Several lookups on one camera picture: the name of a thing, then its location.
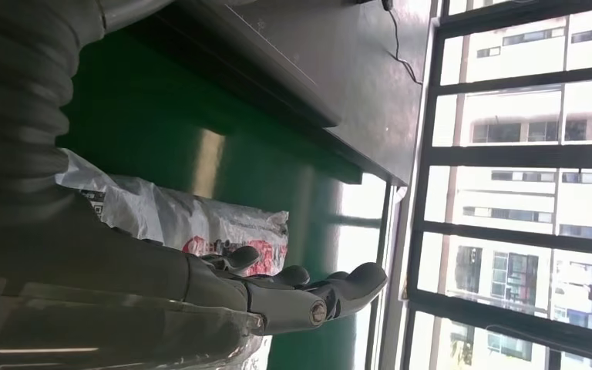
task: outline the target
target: metal bar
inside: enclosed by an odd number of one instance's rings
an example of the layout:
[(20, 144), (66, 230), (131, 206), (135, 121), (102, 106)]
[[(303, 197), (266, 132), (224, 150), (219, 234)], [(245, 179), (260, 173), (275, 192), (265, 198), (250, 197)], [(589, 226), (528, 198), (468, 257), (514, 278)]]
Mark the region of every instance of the metal bar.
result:
[(407, 308), (407, 318), (405, 319), (405, 339), (402, 342), (402, 367), (403, 370), (410, 369), (410, 358), (412, 358), (412, 342), (414, 341), (414, 321), (416, 319), (416, 310)]
[(592, 145), (435, 147), (432, 166), (592, 168)]
[(518, 89), (522, 87), (553, 85), (560, 83), (579, 82), (592, 80), (592, 67), (574, 69), (570, 71), (540, 73), (538, 75), (527, 75), (517, 77), (506, 77), (504, 79), (489, 79), (486, 81), (456, 83), (453, 85), (434, 86), (430, 89), (436, 95), (454, 95), (463, 93), (479, 93), (484, 91), (497, 91), (504, 89)]
[(548, 351), (548, 366), (547, 370), (561, 370), (561, 352), (549, 350)]
[(590, 10), (592, 10), (592, 0), (502, 2), (441, 18), (439, 37), (443, 40)]
[(448, 13), (450, 13), (450, 2), (452, 0), (442, 0), (441, 2), (441, 16), (447, 17)]
[(445, 235), (458, 235), (489, 241), (524, 244), (533, 247), (554, 248), (562, 251), (573, 251), (592, 254), (592, 239), (567, 237), (564, 235), (537, 234), (526, 231), (492, 229), (490, 227), (444, 224), (441, 222), (423, 221), (414, 226), (420, 234), (424, 231)]
[[(431, 16), (438, 16), (439, 8), (433, 6), (431, 9)], [(389, 274), (389, 282), (387, 283), (387, 308), (385, 310), (385, 325), (384, 325), (384, 340), (380, 354), (380, 368), (396, 368), (402, 363), (403, 358), (403, 343), (405, 337), (405, 303), (401, 299), (401, 294), (406, 286), (407, 273), (409, 272), (409, 251), (410, 240), (412, 237), (412, 224), (414, 220), (413, 210), (415, 203), (415, 194), (419, 186), (419, 168), (422, 155), (422, 141), (423, 141), (423, 122), (426, 109), (429, 91), (426, 86), (429, 85), (429, 76), (432, 69), (432, 50), (434, 49), (435, 40), (435, 24), (429, 23), (428, 28), (428, 44), (425, 48), (425, 67), (423, 69), (423, 86), (424, 91), (421, 94), (421, 104), (419, 110), (419, 121), (416, 125), (416, 145), (414, 152), (414, 163), (412, 166), (411, 187), (405, 194), (405, 199), (400, 202), (398, 211), (398, 223), (395, 229), (395, 249), (392, 259), (391, 272)], [(437, 83), (441, 76), (440, 65), (436, 68)]]
[(506, 304), (508, 308), (515, 308), (517, 311), (530, 311), (534, 312), (535, 314), (546, 314), (547, 310), (545, 308), (538, 308), (535, 306), (531, 306), (528, 304), (523, 303), (516, 303), (514, 301), (507, 301), (504, 302), (502, 298), (494, 298), (485, 295), (481, 295), (478, 293), (473, 293), (471, 291), (457, 291), (454, 289), (449, 289), (445, 291), (449, 297), (458, 297), (463, 299), (468, 299), (469, 301), (482, 301), (482, 302), (489, 302), (489, 304), (497, 306), (499, 304)]
[[(389, 256), (391, 256), (390, 249), (391, 244), (387, 243), (388, 232), (392, 228), (393, 221), (393, 206), (392, 201), (394, 199), (395, 187), (391, 183), (385, 184), (385, 198), (382, 201), (382, 222), (380, 223), (380, 234), (378, 236), (378, 256), (375, 262), (380, 264), (383, 269), (386, 269), (386, 265), (389, 262)], [(382, 340), (382, 322), (385, 318), (385, 299), (386, 292), (382, 291), (375, 299), (371, 302), (371, 313), (368, 325), (368, 340), (366, 349), (366, 369), (377, 369), (378, 368), (378, 353), (381, 347)]]
[(581, 326), (428, 291), (412, 292), (408, 307), (476, 328), (533, 341), (556, 351), (592, 358), (592, 330)]
[[(441, 70), (443, 63), (443, 49), (444, 42), (436, 42), (432, 45), (432, 62), (430, 85), (438, 85), (441, 81)], [(429, 151), (432, 149), (432, 135), (435, 125), (435, 113), (437, 107), (437, 96), (429, 89), (426, 98), (426, 108), (422, 122), (422, 141), (421, 141), (421, 164), (419, 172), (414, 173), (417, 178), (417, 185), (415, 189), (414, 209), (412, 212), (413, 223), (419, 222), (423, 219), (423, 214), (426, 211), (426, 197), (428, 194), (428, 179), (430, 174), (430, 166), (426, 161), (429, 157)], [(422, 235), (412, 234), (411, 244), (409, 246), (409, 259), (407, 263), (407, 285), (405, 289), (409, 291), (412, 287), (416, 287), (419, 283), (419, 265), (421, 264), (421, 248)]]

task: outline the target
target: gray desk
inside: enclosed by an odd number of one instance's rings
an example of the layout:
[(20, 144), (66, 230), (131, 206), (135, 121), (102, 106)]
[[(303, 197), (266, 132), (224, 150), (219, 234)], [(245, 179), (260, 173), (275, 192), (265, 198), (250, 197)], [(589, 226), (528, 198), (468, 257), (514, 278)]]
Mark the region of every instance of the gray desk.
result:
[[(373, 1), (186, 2), (190, 12), (337, 126), (327, 130), (396, 179), (410, 180), (422, 88), (389, 53), (392, 20)], [(400, 57), (422, 79), (430, 0), (395, 0)]]

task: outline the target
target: robotic hand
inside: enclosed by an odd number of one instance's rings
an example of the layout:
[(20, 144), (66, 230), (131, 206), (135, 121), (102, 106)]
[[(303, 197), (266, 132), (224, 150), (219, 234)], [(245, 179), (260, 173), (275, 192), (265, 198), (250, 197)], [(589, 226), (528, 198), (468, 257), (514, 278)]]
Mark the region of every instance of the robotic hand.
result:
[[(233, 274), (258, 258), (255, 249), (242, 247), (227, 257), (210, 255), (202, 260), (211, 274), (240, 292), (248, 312), (262, 316), (266, 335), (316, 328), (325, 321), (352, 315), (371, 302), (387, 281), (385, 272), (374, 263), (311, 284), (308, 272), (300, 266), (287, 267), (275, 276)], [(211, 279), (197, 266), (202, 279)]]

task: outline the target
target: red print on bag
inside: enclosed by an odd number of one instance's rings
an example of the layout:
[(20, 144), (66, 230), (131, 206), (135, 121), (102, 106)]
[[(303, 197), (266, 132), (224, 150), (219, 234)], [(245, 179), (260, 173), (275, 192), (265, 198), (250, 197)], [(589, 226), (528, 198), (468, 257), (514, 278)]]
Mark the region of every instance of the red print on bag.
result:
[(247, 276), (251, 276), (256, 274), (273, 273), (274, 256), (271, 244), (267, 243), (264, 240), (251, 240), (247, 244), (257, 249), (258, 252), (260, 252), (260, 260), (256, 262), (253, 266), (250, 266), (245, 274)]
[(205, 252), (207, 243), (202, 237), (193, 237), (183, 245), (183, 252), (202, 254)]

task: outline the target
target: green wall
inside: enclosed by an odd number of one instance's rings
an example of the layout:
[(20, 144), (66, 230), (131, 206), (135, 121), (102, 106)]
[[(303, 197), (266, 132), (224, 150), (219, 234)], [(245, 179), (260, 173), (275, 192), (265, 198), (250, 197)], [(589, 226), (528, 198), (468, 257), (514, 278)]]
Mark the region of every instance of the green wall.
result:
[[(286, 264), (305, 266), (314, 279), (375, 260), (377, 229), (345, 224), (339, 215), (348, 202), (354, 209), (367, 200), (382, 202), (384, 183), (371, 178), (369, 185), (346, 185), (362, 180), (352, 163), (125, 31), (82, 52), (74, 84), (74, 100), (64, 109), (71, 131), (59, 138), (60, 146), (109, 173), (233, 204), (288, 210)], [(347, 370), (355, 362), (363, 368), (365, 346), (356, 351), (355, 341), (365, 343), (367, 317), (365, 311), (362, 319), (275, 337), (269, 368)]]

